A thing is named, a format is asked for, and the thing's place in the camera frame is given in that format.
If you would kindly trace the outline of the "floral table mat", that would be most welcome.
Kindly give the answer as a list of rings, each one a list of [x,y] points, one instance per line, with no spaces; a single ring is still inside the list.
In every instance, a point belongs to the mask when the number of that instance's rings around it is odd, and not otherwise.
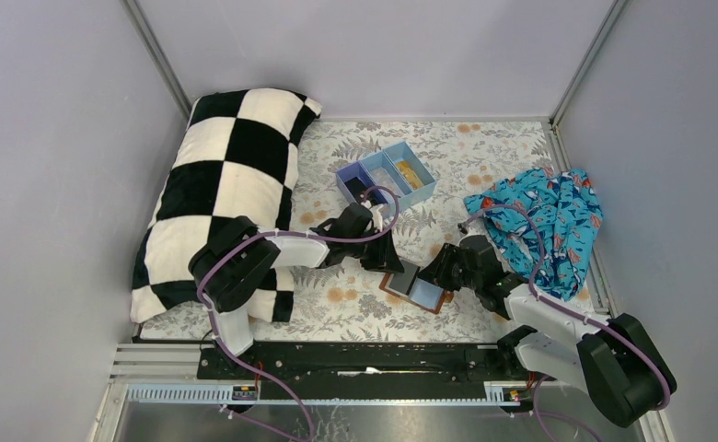
[[[465,197],[533,168],[554,167],[543,122],[314,122],[300,146],[291,226],[313,227],[338,215],[346,199],[336,171],[404,142],[436,180],[433,196],[403,212],[395,226],[399,255],[428,263],[457,224],[468,218]],[[383,292],[377,273],[355,260],[324,270],[295,268],[294,307],[286,323],[253,320],[258,340],[489,343],[513,324],[484,309],[469,291],[438,314]]]

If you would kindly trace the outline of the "blue compartment organizer box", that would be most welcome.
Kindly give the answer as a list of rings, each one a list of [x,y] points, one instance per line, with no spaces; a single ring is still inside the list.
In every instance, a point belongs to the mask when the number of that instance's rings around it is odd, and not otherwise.
[[[386,218],[391,218],[397,207],[405,212],[431,198],[437,183],[407,142],[382,148],[337,169],[335,180],[342,195],[351,203],[359,203],[363,191],[373,186],[392,191],[398,197],[398,204],[378,188],[368,196],[372,205],[381,205]]]

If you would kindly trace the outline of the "dark grey credit card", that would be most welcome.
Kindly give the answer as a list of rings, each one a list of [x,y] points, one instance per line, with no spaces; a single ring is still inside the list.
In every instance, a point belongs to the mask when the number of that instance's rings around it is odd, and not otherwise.
[[[407,260],[401,261],[402,273],[392,273],[386,283],[386,288],[396,294],[407,296],[416,281],[420,266]]]

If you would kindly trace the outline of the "black item in box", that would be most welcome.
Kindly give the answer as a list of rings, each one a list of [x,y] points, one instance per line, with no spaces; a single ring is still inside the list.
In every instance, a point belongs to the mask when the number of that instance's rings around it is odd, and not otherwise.
[[[346,188],[349,194],[359,204],[370,203],[372,206],[385,204],[386,200],[379,191],[369,191],[369,186],[361,181],[359,178],[351,178],[345,182]]]

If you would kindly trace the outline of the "silver grey credit card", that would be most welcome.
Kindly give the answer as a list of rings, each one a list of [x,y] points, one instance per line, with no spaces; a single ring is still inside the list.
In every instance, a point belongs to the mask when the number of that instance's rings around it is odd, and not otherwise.
[[[369,171],[369,175],[372,177],[376,185],[390,189],[397,196],[403,195],[401,188],[386,169],[372,169]]]

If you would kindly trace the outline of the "blue patterned cloth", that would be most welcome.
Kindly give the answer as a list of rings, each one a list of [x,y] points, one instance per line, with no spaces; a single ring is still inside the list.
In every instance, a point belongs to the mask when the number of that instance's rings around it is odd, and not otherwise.
[[[569,301],[584,288],[603,211],[587,173],[530,169],[467,196],[470,215],[515,273],[539,289]]]

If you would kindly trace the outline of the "black white checkered pillow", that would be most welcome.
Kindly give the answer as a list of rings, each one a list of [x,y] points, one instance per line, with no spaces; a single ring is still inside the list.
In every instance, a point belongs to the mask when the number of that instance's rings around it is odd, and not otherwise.
[[[237,216],[286,230],[298,179],[298,145],[322,106],[279,88],[197,99],[137,251],[134,323],[196,300],[193,255]]]

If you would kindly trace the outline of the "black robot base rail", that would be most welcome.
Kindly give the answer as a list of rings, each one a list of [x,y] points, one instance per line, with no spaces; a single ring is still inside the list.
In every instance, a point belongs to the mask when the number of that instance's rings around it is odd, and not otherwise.
[[[484,400],[484,385],[523,389],[530,374],[494,344],[257,342],[232,361],[201,350],[199,380],[247,381],[264,400]]]

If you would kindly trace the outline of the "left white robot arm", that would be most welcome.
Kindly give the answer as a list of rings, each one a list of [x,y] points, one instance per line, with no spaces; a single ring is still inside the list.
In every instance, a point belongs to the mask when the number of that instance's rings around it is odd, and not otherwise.
[[[391,226],[383,224],[378,211],[358,203],[307,231],[266,229],[244,215],[232,218],[192,256],[188,270],[217,346],[238,356],[253,345],[248,303],[269,271],[326,268],[345,258],[358,260],[369,272],[404,272]]]

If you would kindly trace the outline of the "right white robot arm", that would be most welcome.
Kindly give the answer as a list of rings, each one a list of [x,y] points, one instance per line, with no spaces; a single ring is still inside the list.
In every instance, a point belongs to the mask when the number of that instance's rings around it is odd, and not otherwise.
[[[445,244],[418,272],[449,292],[471,290],[490,312],[517,328],[497,342],[508,375],[549,375],[585,393],[614,425],[627,427],[665,407],[677,381],[632,315],[592,316],[504,270],[485,237]]]

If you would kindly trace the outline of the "brown leather card holder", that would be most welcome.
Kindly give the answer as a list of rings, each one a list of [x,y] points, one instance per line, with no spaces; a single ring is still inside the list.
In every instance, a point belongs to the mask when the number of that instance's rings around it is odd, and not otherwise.
[[[418,274],[412,290],[407,296],[393,293],[386,288],[386,283],[390,275],[391,273],[385,273],[381,280],[379,288],[382,291],[430,313],[438,314],[441,307],[444,304],[451,303],[454,298],[453,292],[446,291],[445,289],[441,289],[419,279]]]

